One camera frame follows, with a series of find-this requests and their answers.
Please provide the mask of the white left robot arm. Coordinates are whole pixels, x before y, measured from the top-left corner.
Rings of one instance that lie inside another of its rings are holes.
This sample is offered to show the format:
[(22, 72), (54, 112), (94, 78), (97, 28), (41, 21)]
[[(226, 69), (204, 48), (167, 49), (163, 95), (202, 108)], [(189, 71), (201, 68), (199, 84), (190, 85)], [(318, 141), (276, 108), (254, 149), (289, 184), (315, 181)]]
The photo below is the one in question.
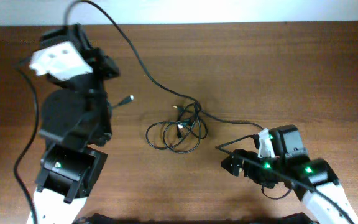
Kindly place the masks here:
[(97, 182), (112, 136), (112, 109), (104, 83), (120, 71), (93, 47), (81, 25), (45, 33), (29, 67), (57, 90), (41, 107), (45, 140), (29, 223), (72, 223)]

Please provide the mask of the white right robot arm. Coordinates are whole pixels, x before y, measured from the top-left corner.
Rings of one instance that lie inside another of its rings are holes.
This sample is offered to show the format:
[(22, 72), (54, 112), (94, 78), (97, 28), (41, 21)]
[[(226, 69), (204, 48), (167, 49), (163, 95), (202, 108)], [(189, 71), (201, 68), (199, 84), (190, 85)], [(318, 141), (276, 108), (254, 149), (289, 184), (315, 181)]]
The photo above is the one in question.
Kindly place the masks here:
[(263, 129), (251, 139), (256, 152), (236, 149), (221, 167), (236, 177), (243, 174), (262, 189), (284, 183), (318, 223), (358, 223), (339, 178), (324, 159), (310, 159), (296, 126)]

